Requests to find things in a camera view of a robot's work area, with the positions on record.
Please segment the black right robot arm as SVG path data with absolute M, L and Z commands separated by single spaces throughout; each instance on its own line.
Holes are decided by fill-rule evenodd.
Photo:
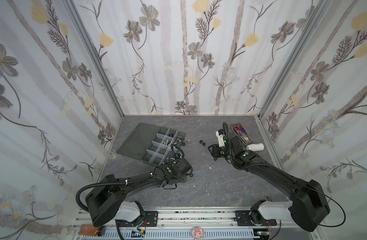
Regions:
M 260 200 L 250 209 L 248 220 L 261 225 L 269 220 L 295 223 L 301 229 L 313 232 L 330 213 L 328 201 L 332 198 L 324 194 L 321 185 L 315 181 L 296 178 L 264 160 L 259 154 L 242 145 L 229 126 L 223 122 L 216 132 L 218 144 L 209 146 L 214 158 L 224 158 L 239 170 L 256 175 L 286 195 L 286 202 Z

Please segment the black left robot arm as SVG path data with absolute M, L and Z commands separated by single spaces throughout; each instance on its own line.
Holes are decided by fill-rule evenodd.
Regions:
M 193 176 L 193 167 L 185 159 L 184 151 L 176 145 L 170 148 L 173 159 L 153 168 L 150 173 L 129 178 L 107 175 L 99 183 L 84 186 L 76 192 L 77 205 L 90 214 L 94 227 L 113 219 L 127 222 L 139 219 L 143 215 L 140 203 L 126 203 L 127 197 L 151 188 L 174 190 L 177 183 L 184 183 L 187 176 Z

